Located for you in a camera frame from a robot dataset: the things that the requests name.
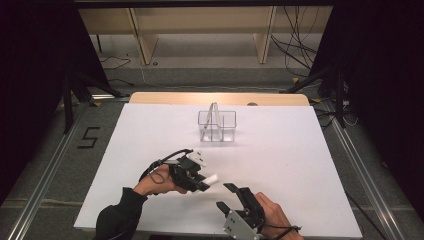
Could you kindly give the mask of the black tripod stand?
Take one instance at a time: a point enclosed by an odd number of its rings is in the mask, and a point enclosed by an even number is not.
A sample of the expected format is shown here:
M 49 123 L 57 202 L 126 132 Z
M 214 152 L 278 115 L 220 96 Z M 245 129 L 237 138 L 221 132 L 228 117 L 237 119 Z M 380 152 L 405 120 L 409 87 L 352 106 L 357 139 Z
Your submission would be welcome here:
M 71 94 L 74 94 L 80 103 L 88 103 L 93 99 L 93 95 L 88 89 L 89 86 L 94 86 L 116 98 L 129 97 L 129 94 L 124 94 L 111 88 L 108 81 L 102 82 L 96 80 L 82 72 L 68 73 L 62 81 L 62 98 L 65 110 L 65 134 L 71 130 L 74 123 Z
M 310 74 L 304 81 L 295 84 L 293 87 L 287 90 L 280 90 L 280 93 L 295 94 L 319 79 L 322 80 L 318 90 L 319 96 L 329 97 L 332 93 L 335 94 L 336 107 L 333 110 L 333 116 L 337 119 L 340 126 L 345 128 L 346 125 L 343 120 L 344 73 L 340 67 L 325 67 L 314 74 Z

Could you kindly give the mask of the person's right hand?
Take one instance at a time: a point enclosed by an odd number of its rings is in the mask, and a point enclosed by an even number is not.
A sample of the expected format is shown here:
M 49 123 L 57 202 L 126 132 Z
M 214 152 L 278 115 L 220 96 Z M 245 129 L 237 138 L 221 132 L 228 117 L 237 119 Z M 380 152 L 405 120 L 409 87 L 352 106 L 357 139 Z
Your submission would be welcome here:
M 268 240 L 304 240 L 298 229 L 292 225 L 281 206 L 264 193 L 258 192 L 255 198 L 265 213 L 265 223 L 261 234 Z

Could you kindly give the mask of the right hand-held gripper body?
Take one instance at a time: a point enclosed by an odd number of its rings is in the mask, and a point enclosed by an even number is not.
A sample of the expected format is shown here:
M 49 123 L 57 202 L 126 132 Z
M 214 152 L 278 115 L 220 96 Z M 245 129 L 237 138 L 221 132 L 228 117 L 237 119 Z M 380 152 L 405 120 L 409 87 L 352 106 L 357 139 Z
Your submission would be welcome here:
M 225 216 L 223 230 L 233 240 L 259 240 L 260 230 L 265 222 L 265 213 L 262 206 L 248 187 L 241 188 L 244 197 L 239 198 L 243 208 L 231 209 Z

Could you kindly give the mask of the short white cylinder stick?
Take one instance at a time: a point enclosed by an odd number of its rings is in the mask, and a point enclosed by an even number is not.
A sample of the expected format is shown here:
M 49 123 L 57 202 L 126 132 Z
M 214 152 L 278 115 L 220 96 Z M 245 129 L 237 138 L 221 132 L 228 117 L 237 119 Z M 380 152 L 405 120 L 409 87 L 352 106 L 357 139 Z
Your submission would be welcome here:
M 219 182 L 219 178 L 218 178 L 217 174 L 211 175 L 211 176 L 205 178 L 204 180 L 202 180 L 202 183 L 206 184 L 208 186 L 212 186 L 212 185 L 214 185 L 218 182 Z

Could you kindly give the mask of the aluminium floor rail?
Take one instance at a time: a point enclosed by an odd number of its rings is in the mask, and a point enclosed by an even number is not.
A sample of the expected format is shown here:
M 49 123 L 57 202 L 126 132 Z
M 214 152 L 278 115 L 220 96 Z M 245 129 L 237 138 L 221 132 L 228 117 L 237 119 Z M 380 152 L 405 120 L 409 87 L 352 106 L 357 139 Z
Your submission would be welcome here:
M 44 196 L 46 195 L 63 159 L 69 149 L 70 142 L 72 141 L 76 129 L 80 123 L 82 116 L 89 108 L 88 103 L 81 103 L 76 109 L 74 123 L 71 125 L 69 131 L 62 135 L 59 145 L 56 147 L 53 156 L 50 158 L 46 169 L 44 170 L 40 180 L 37 182 L 33 193 L 30 198 L 25 201 L 23 210 L 18 215 L 11 232 L 8 234 L 7 240 L 23 240 L 31 223 L 41 205 Z
M 355 170 L 359 181 L 368 197 L 375 214 L 377 215 L 385 233 L 387 240 L 406 240 L 400 225 L 398 224 L 395 215 L 389 208 L 389 205 L 384 200 L 383 195 L 378 190 L 378 187 L 372 178 L 366 165 L 362 161 L 353 141 L 348 132 L 342 127 L 343 119 L 337 120 L 332 124 L 339 141 L 341 142 L 348 159 Z

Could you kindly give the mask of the person's left hand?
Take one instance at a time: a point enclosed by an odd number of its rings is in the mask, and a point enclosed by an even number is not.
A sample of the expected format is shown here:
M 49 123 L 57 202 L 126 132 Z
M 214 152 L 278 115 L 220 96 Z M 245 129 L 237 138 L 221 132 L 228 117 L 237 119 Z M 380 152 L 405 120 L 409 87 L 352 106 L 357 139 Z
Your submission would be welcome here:
M 142 178 L 133 190 L 143 196 L 154 194 L 165 194 L 168 192 L 178 192 L 186 194 L 187 190 L 177 186 L 169 173 L 169 166 L 162 165 L 152 173 Z

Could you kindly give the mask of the black curtain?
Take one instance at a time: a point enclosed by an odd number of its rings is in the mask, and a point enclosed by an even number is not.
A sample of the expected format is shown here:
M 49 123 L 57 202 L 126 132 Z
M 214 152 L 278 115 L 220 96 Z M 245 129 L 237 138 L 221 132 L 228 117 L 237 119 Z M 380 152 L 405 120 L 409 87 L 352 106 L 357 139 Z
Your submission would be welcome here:
M 381 159 L 424 220 L 424 0 L 333 0 L 312 70 L 338 63 Z
M 0 204 L 81 75 L 108 83 L 74 0 L 0 0 Z

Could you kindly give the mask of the white foam board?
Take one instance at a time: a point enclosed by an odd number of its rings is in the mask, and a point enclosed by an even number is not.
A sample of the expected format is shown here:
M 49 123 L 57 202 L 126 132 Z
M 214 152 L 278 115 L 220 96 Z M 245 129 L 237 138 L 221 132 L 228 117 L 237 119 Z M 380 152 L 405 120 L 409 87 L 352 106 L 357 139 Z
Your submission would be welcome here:
M 223 235 L 224 214 L 241 204 L 227 184 L 263 192 L 279 203 L 309 239 L 359 239 L 332 157 L 310 106 L 235 106 L 230 142 L 203 142 L 201 105 L 127 104 L 76 219 L 92 229 L 99 212 L 118 203 L 122 189 L 137 183 L 154 161 L 180 149 L 201 151 L 202 173 L 217 175 L 205 192 L 153 196 L 143 207 L 139 230 L 174 235 Z

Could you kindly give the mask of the light wooden desk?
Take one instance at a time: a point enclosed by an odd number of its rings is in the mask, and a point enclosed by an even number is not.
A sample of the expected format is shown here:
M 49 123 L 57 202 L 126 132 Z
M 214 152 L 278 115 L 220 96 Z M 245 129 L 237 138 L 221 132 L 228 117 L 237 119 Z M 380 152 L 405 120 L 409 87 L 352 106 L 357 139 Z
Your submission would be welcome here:
M 81 9 L 91 35 L 131 35 L 140 63 L 148 65 L 161 34 L 232 34 L 253 36 L 258 62 L 267 60 L 271 35 L 288 33 L 294 24 L 301 33 L 325 30 L 330 6 L 182 7 Z

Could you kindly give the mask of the clear plastic organizer box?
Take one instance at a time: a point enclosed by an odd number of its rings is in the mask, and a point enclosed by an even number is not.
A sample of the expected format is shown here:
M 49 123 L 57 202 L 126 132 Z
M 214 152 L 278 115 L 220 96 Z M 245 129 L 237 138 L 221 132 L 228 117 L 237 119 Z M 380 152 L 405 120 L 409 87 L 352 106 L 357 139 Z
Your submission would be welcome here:
M 201 142 L 234 142 L 237 127 L 235 111 L 199 111 L 197 124 Z

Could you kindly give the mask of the short aluminium rail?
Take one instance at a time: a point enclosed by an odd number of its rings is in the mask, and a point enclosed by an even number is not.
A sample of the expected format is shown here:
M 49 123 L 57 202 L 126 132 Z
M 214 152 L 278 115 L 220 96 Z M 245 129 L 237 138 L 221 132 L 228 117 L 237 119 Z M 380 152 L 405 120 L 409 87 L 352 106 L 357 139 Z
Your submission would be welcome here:
M 93 101 L 120 101 L 120 102 L 129 102 L 129 96 L 116 97 L 110 94 L 94 94 L 92 95 Z

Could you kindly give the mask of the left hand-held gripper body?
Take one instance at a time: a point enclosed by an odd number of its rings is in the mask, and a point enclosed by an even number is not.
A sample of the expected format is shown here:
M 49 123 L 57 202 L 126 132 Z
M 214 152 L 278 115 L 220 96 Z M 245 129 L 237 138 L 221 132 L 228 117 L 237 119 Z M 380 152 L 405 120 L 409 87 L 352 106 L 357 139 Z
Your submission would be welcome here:
M 205 161 L 199 151 L 183 149 L 176 152 L 176 155 L 183 153 L 182 157 L 175 160 L 174 163 L 168 163 L 170 175 L 173 182 L 188 191 L 202 181 L 197 181 L 192 178 L 195 172 L 199 172 L 206 166 Z

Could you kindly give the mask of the white pen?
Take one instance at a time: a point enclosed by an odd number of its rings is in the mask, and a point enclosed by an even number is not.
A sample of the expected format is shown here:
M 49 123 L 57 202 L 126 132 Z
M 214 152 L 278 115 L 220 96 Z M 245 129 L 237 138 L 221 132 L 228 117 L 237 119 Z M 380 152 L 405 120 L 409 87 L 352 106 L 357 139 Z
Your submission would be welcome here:
M 215 121 L 216 121 L 219 141 L 223 141 L 223 131 L 222 131 L 221 118 L 220 118 L 219 107 L 218 107 L 217 102 L 216 102 L 216 105 L 215 105 L 215 108 L 214 108 L 214 113 L 215 113 Z

